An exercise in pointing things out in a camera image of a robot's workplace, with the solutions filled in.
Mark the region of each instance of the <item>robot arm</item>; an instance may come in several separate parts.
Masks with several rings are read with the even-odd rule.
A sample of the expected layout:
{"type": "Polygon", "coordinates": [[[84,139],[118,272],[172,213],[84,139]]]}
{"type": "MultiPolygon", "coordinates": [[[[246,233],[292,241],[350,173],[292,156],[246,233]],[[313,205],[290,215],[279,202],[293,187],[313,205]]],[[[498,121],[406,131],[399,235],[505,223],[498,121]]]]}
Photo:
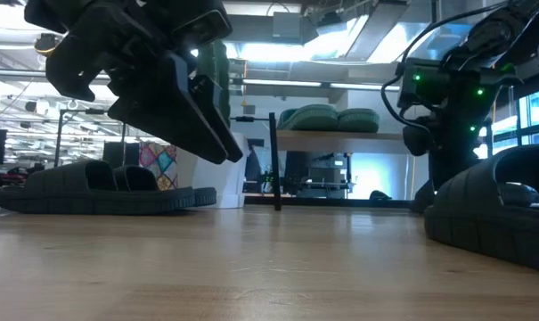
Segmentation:
{"type": "Polygon", "coordinates": [[[539,0],[510,1],[476,24],[467,40],[445,55],[442,68],[469,70],[495,65],[500,69],[531,60],[539,44],[539,33],[534,32],[538,17],[539,0]]]}
{"type": "Polygon", "coordinates": [[[214,163],[241,158],[217,108],[221,88],[188,77],[190,51],[232,32],[221,0],[29,0],[25,18],[68,32],[45,65],[60,94],[93,101],[89,84],[104,71],[118,97],[111,118],[214,163]]]}
{"type": "Polygon", "coordinates": [[[520,82],[513,69],[504,67],[533,58],[538,31],[539,0],[512,0],[478,23],[441,62],[402,62],[400,114],[414,105],[432,111],[405,121],[404,143],[416,156],[429,152],[436,190],[478,161],[473,149],[501,87],[520,82]]]}

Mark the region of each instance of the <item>wooden table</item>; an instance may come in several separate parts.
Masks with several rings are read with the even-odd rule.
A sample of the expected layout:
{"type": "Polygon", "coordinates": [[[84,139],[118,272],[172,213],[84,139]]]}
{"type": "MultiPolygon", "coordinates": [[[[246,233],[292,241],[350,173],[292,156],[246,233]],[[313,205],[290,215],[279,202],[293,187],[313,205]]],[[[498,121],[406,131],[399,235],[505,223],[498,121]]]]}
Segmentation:
{"type": "Polygon", "coordinates": [[[0,218],[0,321],[538,321],[539,272],[391,210],[0,218]]]}

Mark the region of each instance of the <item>pipe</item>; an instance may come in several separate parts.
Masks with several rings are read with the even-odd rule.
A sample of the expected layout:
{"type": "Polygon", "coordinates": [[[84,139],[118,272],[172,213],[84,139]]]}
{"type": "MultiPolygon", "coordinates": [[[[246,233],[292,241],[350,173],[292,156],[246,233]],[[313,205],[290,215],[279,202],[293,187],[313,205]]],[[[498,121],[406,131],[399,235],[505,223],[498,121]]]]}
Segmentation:
{"type": "MultiPolygon", "coordinates": [[[[46,78],[45,72],[41,70],[3,70],[0,69],[0,77],[28,77],[28,78],[46,78]]],[[[99,74],[96,80],[110,80],[109,75],[99,74]]]]}
{"type": "Polygon", "coordinates": [[[57,143],[55,143],[55,160],[53,166],[59,166],[59,154],[61,150],[61,132],[63,131],[63,115],[65,111],[59,112],[59,126],[57,127],[57,143]]]}

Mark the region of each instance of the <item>black slide sandal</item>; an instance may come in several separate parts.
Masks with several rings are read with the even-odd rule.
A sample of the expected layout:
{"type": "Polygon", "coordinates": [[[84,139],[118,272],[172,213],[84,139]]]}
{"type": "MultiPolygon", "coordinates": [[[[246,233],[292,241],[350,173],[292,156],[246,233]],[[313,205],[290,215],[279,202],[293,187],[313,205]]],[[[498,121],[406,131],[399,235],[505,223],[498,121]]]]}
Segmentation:
{"type": "Polygon", "coordinates": [[[195,205],[199,206],[209,206],[215,205],[217,203],[217,192],[214,187],[204,187],[194,189],[195,195],[195,205]]]}
{"type": "Polygon", "coordinates": [[[429,238],[539,269],[539,208],[512,206],[501,184],[539,194],[539,145],[503,151],[447,181],[426,210],[429,238]]]}
{"type": "Polygon", "coordinates": [[[156,184],[154,176],[150,171],[151,177],[142,174],[142,170],[146,169],[124,169],[124,176],[131,177],[127,178],[128,185],[121,182],[120,191],[115,181],[120,171],[113,175],[106,161],[90,160],[44,170],[31,175],[23,187],[0,189],[0,207],[27,214],[152,215],[195,203],[190,187],[151,190],[156,184]],[[145,177],[154,183],[144,181],[145,177]]]}

